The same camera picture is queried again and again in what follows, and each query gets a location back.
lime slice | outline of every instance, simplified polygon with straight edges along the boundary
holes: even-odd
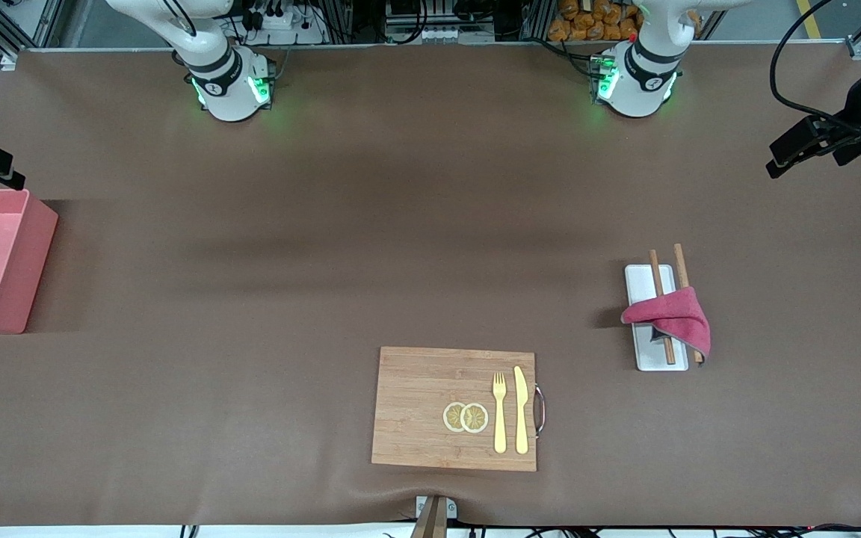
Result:
[[[444,408],[444,425],[451,432],[463,432],[464,425],[460,423],[461,413],[464,412],[464,404],[452,402]]]
[[[469,433],[480,433],[487,427],[487,409],[478,403],[467,404],[460,413],[460,425]]]

table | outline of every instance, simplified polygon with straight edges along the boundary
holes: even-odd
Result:
[[[771,53],[694,46],[628,120],[539,47],[301,50],[237,125],[167,54],[21,55],[0,146],[61,223],[0,337],[0,525],[395,520],[428,493],[475,524],[861,524],[861,158],[768,179],[800,116]],[[843,45],[785,62],[832,109],[861,75]],[[623,267],[677,241],[713,355],[643,374]],[[381,345],[535,351],[537,473],[369,463]]]

white tray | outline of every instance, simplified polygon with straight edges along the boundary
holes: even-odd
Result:
[[[629,303],[639,303],[642,300],[656,297],[656,285],[653,285],[653,272],[649,265],[628,265],[626,275],[626,297]],[[663,293],[676,291],[676,280],[673,278],[673,267],[660,265],[660,280],[663,282]],[[690,358],[687,355],[686,344],[673,341],[673,355],[676,364],[667,364],[666,350],[662,341],[650,341],[653,334],[652,324],[632,324],[633,350],[636,351],[636,368],[639,371],[686,371],[690,368]]]

pink cloth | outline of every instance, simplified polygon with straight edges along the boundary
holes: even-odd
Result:
[[[623,311],[620,321],[625,324],[653,324],[660,333],[684,341],[703,356],[710,355],[710,324],[693,287],[633,303]]]

knife blade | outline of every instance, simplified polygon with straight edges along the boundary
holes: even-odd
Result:
[[[530,395],[527,392],[527,381],[523,378],[523,370],[520,370],[518,365],[513,367],[513,381],[515,382],[513,391],[516,396],[516,452],[526,454],[529,447],[527,446],[527,420],[523,406],[526,405]]]

